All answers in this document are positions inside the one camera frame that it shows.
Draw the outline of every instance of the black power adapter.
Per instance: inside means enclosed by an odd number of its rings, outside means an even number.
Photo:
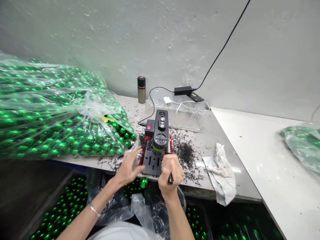
[[[175,96],[179,96],[179,95],[190,95],[192,93],[192,91],[194,91],[195,89],[193,89],[191,86],[187,86],[187,87],[178,87],[178,88],[174,88],[174,95]]]

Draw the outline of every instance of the silver bracelet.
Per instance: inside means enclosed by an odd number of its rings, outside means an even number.
[[[98,218],[101,217],[101,214],[98,213],[98,212],[93,208],[92,204],[89,203],[89,205],[90,205],[91,210],[94,211],[94,213],[98,216]]]

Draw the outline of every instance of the black cable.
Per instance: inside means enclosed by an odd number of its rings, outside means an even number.
[[[152,115],[154,114],[155,106],[154,106],[154,102],[153,102],[152,97],[151,97],[151,91],[152,91],[153,89],[155,89],[155,88],[163,88],[163,89],[165,89],[165,90],[167,90],[167,91],[169,91],[169,92],[173,92],[173,91],[170,91],[170,90],[168,90],[168,89],[166,89],[166,88],[164,88],[164,87],[154,87],[154,88],[152,88],[152,89],[150,90],[149,96],[150,96],[150,99],[151,99],[152,104],[153,104],[153,113],[151,114],[151,116],[146,117],[145,119],[142,119],[141,121],[139,121],[138,124],[139,124],[140,126],[144,126],[144,127],[145,127],[147,124],[141,123],[141,122],[144,121],[144,120],[146,120],[146,119],[148,119],[148,118],[150,118],[150,117],[152,117]]]
[[[205,77],[204,77],[204,79],[202,80],[202,83],[201,83],[201,84],[200,84],[200,86],[199,86],[198,88],[196,88],[195,90],[198,90],[198,89],[202,86],[202,84],[203,84],[204,80],[206,79],[206,77],[207,77],[208,73],[210,72],[210,70],[211,70],[212,66],[214,65],[214,63],[216,62],[216,60],[218,59],[218,57],[220,56],[221,52],[224,50],[224,47],[227,45],[227,43],[228,43],[228,41],[229,41],[229,39],[230,39],[231,35],[233,34],[233,31],[236,29],[236,27],[237,27],[237,25],[238,25],[238,23],[239,23],[239,21],[240,21],[240,19],[241,19],[242,15],[243,15],[243,14],[244,14],[244,12],[246,11],[247,6],[249,5],[250,1],[251,1],[251,0],[248,0],[247,5],[245,6],[244,10],[242,11],[242,13],[241,13],[241,15],[240,15],[240,17],[239,17],[239,19],[238,19],[238,21],[237,21],[236,25],[235,25],[235,26],[234,26],[234,28],[232,29],[232,32],[230,33],[230,35],[229,35],[229,37],[228,37],[228,39],[227,39],[226,43],[224,44],[224,46],[223,46],[223,48],[221,49],[221,51],[219,52],[218,56],[216,57],[216,59],[214,60],[213,64],[212,64],[212,65],[211,65],[211,67],[209,68],[209,70],[208,70],[208,72],[207,72],[206,76],[205,76]]]

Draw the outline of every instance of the person's left hand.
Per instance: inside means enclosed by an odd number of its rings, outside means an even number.
[[[141,151],[142,148],[138,147],[124,155],[123,162],[113,179],[113,182],[117,184],[118,188],[133,182],[138,174],[144,170],[145,167],[143,165],[137,166],[136,169],[133,169],[134,161],[137,159],[137,155]]]

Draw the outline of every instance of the concrete wall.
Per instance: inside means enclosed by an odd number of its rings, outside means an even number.
[[[2,0],[0,49],[100,72],[117,94],[197,87],[246,0]],[[309,120],[320,104],[320,2],[252,0],[197,91],[212,106]]]

